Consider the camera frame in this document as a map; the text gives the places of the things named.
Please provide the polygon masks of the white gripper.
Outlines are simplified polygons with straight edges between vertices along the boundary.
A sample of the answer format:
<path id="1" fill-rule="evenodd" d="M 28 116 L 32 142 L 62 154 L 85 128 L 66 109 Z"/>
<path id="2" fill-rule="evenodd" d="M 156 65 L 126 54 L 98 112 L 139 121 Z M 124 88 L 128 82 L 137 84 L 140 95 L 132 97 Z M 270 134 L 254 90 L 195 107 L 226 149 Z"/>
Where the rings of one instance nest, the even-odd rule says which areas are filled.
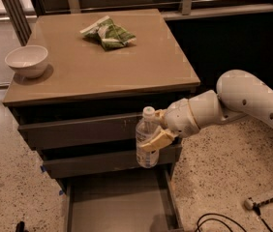
<path id="1" fill-rule="evenodd" d="M 139 148 L 145 152 L 160 151 L 170 145 L 177 135 L 186 138 L 200 131 L 188 99 L 173 102 L 167 111 L 156 110 L 155 121 L 162 126 L 166 125 L 168 129 L 158 127 L 148 139 L 142 142 Z"/>

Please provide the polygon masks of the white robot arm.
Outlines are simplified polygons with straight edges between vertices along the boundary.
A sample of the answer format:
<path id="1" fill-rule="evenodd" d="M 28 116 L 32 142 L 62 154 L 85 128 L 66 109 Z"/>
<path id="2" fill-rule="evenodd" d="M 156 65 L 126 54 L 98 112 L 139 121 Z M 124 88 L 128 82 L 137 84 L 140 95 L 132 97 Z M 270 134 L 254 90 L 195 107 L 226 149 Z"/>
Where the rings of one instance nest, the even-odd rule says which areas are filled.
<path id="1" fill-rule="evenodd" d="M 187 138 L 205 127 L 247 115 L 273 129 L 273 90 L 248 72 L 231 70 L 219 77 L 215 90 L 175 101 L 166 109 L 146 107 L 144 113 L 157 128 L 136 146 L 145 152 L 159 151 L 177 137 Z"/>

